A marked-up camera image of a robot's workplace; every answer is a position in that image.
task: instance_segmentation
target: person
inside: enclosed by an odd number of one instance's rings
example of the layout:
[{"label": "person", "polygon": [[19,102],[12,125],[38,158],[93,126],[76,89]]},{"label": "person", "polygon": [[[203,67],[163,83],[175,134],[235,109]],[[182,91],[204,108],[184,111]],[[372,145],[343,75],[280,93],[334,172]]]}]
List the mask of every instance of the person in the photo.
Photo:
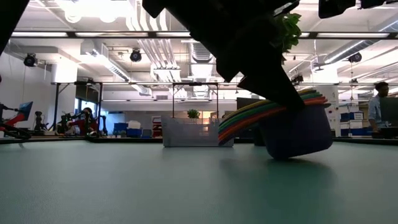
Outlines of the person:
[{"label": "person", "polygon": [[84,108],[82,114],[84,115],[84,119],[71,121],[68,123],[68,126],[77,125],[81,136],[86,136],[93,131],[97,131],[98,125],[93,117],[93,110],[91,108]]},{"label": "person", "polygon": [[377,90],[377,95],[373,97],[369,101],[369,123],[372,127],[372,131],[374,133],[378,133],[381,128],[388,127],[387,121],[381,120],[381,111],[380,111],[380,98],[384,98],[388,96],[388,83],[379,82],[375,85],[375,89]]}]

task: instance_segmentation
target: man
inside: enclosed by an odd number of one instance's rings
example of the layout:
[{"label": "man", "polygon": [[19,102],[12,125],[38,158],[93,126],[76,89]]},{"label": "man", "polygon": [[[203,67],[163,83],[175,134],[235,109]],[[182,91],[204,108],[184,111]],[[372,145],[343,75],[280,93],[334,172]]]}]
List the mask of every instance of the man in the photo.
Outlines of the man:
[{"label": "man", "polygon": [[375,89],[378,94],[369,101],[369,123],[371,124],[373,132],[378,133],[381,128],[388,127],[388,122],[381,120],[380,111],[380,98],[388,95],[388,83],[379,82],[376,84]]}]

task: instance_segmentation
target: blue storage box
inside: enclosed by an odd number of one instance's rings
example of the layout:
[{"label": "blue storage box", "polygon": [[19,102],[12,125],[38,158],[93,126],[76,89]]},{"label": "blue storage box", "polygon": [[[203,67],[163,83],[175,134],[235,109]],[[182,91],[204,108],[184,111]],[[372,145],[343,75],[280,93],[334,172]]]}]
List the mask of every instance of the blue storage box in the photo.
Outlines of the blue storage box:
[{"label": "blue storage box", "polygon": [[[342,129],[341,136],[348,136],[349,129]],[[371,136],[372,131],[369,128],[351,128],[351,134],[353,136]]]},{"label": "blue storage box", "polygon": [[115,123],[113,126],[113,132],[120,132],[120,131],[125,131],[127,132],[127,123]]},{"label": "blue storage box", "polygon": [[141,138],[142,129],[129,128],[127,129],[127,137],[130,138]]},{"label": "blue storage box", "polygon": [[363,120],[363,112],[350,112],[340,114],[340,122],[347,122],[349,120]]},{"label": "blue storage box", "polygon": [[274,159],[322,151],[333,143],[323,105],[279,113],[260,122],[259,127],[268,153]]}]

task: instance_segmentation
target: security camera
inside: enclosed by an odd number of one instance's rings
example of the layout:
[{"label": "security camera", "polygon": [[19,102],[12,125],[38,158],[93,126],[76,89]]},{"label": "security camera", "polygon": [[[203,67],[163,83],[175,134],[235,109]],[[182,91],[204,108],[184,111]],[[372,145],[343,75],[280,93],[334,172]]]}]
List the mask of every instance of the security camera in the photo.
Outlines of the security camera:
[{"label": "security camera", "polygon": [[362,55],[358,52],[348,58],[351,63],[360,62],[362,60]]},{"label": "security camera", "polygon": [[24,60],[24,65],[26,67],[34,68],[37,67],[37,64],[39,61],[36,58],[36,54],[29,53],[27,54],[25,60]]},{"label": "security camera", "polygon": [[132,62],[139,62],[141,61],[142,57],[141,57],[141,53],[140,53],[140,49],[133,49],[132,53],[130,55],[130,60]]}]

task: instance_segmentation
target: black pillar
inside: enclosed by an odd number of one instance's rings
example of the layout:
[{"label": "black pillar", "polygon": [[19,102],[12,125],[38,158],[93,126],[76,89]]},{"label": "black pillar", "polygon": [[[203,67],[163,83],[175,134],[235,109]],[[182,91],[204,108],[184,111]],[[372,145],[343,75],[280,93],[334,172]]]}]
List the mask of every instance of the black pillar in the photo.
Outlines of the black pillar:
[{"label": "black pillar", "polygon": [[100,133],[100,125],[101,125],[101,103],[102,103],[102,92],[103,92],[103,84],[99,84],[99,100],[98,100],[98,106],[97,106],[97,119],[98,119],[98,127],[97,127],[97,133]]},{"label": "black pillar", "polygon": [[57,128],[57,111],[58,111],[58,96],[60,91],[60,83],[57,83],[57,87],[55,90],[55,109],[54,109],[54,122],[52,123],[53,130]]}]

